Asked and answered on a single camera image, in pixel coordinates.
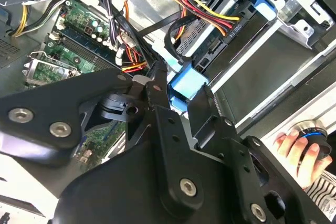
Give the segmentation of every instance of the ventilation holes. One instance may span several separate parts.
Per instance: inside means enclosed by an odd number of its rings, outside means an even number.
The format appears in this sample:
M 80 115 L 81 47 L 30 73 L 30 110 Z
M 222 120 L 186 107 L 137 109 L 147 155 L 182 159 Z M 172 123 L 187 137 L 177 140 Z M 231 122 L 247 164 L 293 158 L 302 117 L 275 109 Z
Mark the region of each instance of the ventilation holes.
M 7 57 L 17 52 L 20 52 L 20 49 L 0 39 L 0 57 Z

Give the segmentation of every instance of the finger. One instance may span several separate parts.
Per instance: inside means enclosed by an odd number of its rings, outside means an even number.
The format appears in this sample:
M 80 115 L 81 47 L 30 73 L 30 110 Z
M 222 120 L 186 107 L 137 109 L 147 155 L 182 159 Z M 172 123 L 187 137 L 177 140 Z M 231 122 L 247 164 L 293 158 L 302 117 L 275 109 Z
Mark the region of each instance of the finger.
M 280 146 L 282 145 L 283 141 L 285 140 L 286 135 L 285 136 L 281 136 L 280 138 L 276 139 L 275 142 L 273 143 L 273 150 L 274 152 L 278 152 Z
M 298 178 L 301 181 L 311 181 L 314 164 L 319 155 L 319 151 L 320 146 L 318 144 L 312 144 L 307 150 L 298 172 Z
M 297 130 L 293 130 L 283 141 L 282 145 L 279 147 L 278 154 L 282 157 L 287 157 L 293 143 L 299 136 L 299 132 Z
M 314 182 L 318 177 L 321 176 L 321 174 L 324 172 L 324 170 L 332 163 L 331 156 L 328 156 L 322 160 L 317 160 L 314 168 L 313 168 L 313 174 L 312 174 L 312 181 Z
M 297 140 L 290 149 L 290 152 L 287 156 L 287 161 L 293 169 L 297 170 L 301 154 L 304 148 L 306 148 L 307 144 L 308 140 L 305 137 L 302 137 Z
M 286 136 L 285 132 L 280 132 L 275 139 L 279 139 L 283 136 Z

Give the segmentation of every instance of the cable bundle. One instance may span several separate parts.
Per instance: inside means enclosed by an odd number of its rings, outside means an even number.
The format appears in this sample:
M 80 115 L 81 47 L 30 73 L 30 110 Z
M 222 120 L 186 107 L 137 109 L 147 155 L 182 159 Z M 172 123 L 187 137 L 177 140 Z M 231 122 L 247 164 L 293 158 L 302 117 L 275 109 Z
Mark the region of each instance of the cable bundle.
M 229 17 L 218 14 L 212 11 L 209 7 L 207 7 L 200 0 L 174 0 L 179 5 L 183 6 L 190 13 L 196 15 L 197 17 L 209 22 L 214 25 L 223 36 L 226 36 L 226 32 L 229 29 L 232 29 L 235 21 L 240 20 L 239 17 Z

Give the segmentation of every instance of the striped sleeve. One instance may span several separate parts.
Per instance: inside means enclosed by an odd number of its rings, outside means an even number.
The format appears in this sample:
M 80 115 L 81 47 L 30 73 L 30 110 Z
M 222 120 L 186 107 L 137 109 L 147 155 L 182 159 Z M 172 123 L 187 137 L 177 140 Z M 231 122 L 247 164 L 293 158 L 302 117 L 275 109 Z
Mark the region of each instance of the striped sleeve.
M 319 179 L 305 189 L 305 192 L 327 218 L 336 223 L 336 176 L 323 172 Z

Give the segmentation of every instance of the blue plastic tab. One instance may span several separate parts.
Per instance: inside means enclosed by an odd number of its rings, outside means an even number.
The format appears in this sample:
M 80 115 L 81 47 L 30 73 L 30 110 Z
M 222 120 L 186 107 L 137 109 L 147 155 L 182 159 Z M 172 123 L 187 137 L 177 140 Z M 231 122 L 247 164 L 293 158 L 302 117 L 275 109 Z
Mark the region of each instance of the blue plastic tab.
M 184 111 L 187 110 L 187 104 L 186 104 L 185 102 L 181 101 L 181 100 L 180 100 L 179 98 L 177 98 L 177 97 L 172 97 L 172 98 L 170 99 L 170 102 L 171 102 L 171 105 L 172 105 L 174 108 L 178 109 L 178 110 L 181 111 L 181 112 L 184 112 Z
M 189 64 L 171 83 L 172 88 L 188 99 L 192 99 L 208 79 Z
M 277 17 L 277 9 L 267 0 L 256 0 L 254 8 L 269 21 Z

